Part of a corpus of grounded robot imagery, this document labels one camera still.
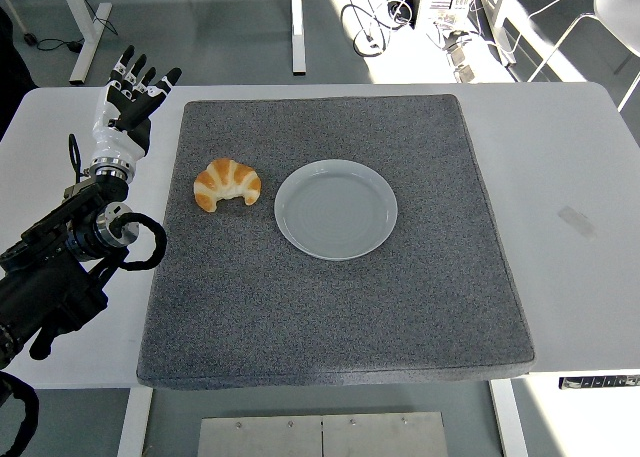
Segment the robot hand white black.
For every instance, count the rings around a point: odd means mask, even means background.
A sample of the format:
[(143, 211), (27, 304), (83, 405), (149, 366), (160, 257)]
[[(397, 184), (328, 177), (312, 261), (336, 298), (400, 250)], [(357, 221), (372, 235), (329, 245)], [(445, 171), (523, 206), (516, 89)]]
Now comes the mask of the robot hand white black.
[(136, 56), (135, 48), (129, 46), (111, 69), (95, 111), (93, 137), (98, 156), (129, 154), (137, 161), (147, 155), (150, 116), (164, 103), (182, 70), (175, 67), (152, 83), (156, 70), (146, 68), (146, 63), (147, 57)]

